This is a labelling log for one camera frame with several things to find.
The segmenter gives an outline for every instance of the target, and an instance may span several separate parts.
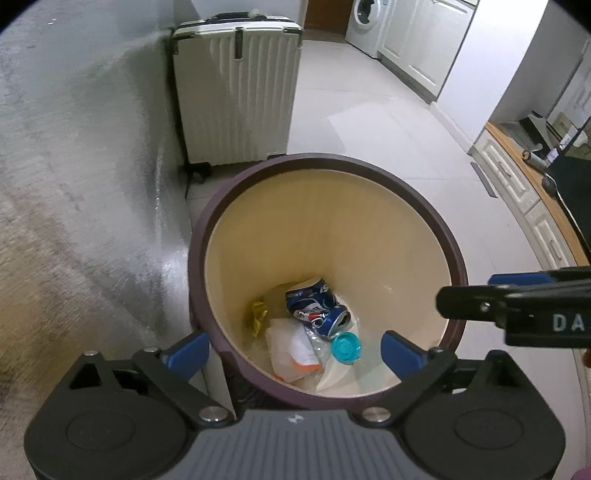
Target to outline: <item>blue pepsi can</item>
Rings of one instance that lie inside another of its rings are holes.
[[[336,301],[335,295],[321,278],[292,287],[285,293],[287,309],[299,321],[318,335],[332,340],[350,322],[347,307]]]
[[[285,292],[285,300],[291,314],[312,304],[318,304],[318,308],[323,310],[330,310],[337,305],[335,295],[322,278],[312,278],[294,285]]]

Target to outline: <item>plastic bag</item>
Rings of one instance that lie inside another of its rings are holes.
[[[304,326],[294,319],[272,319],[265,331],[275,376],[292,383],[322,369]]]
[[[310,341],[310,345],[316,354],[316,357],[320,361],[322,367],[326,365],[326,362],[330,358],[330,342],[324,340],[320,335],[318,335],[314,330],[311,328],[304,326],[304,331],[308,336],[308,340]]]

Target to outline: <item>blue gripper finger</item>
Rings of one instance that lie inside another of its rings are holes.
[[[425,350],[393,330],[382,336],[380,352],[382,361],[400,380],[414,375],[427,363]]]
[[[184,380],[205,367],[209,358],[209,338],[207,333],[198,330],[162,352],[160,358],[164,365]]]
[[[493,275],[489,281],[489,285],[517,285],[518,287],[525,287],[527,285],[541,285],[543,283],[554,283],[555,279],[550,277],[546,272],[531,272],[531,273],[501,273]]]

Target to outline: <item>washing machine door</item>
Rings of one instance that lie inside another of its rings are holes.
[[[382,11],[382,0],[355,0],[353,18],[357,27],[369,30],[376,26]]]

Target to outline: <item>wooden door frame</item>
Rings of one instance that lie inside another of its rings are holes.
[[[300,18],[298,19],[298,23],[303,27],[304,21],[306,20],[306,13],[308,11],[308,0],[301,0],[300,6]]]

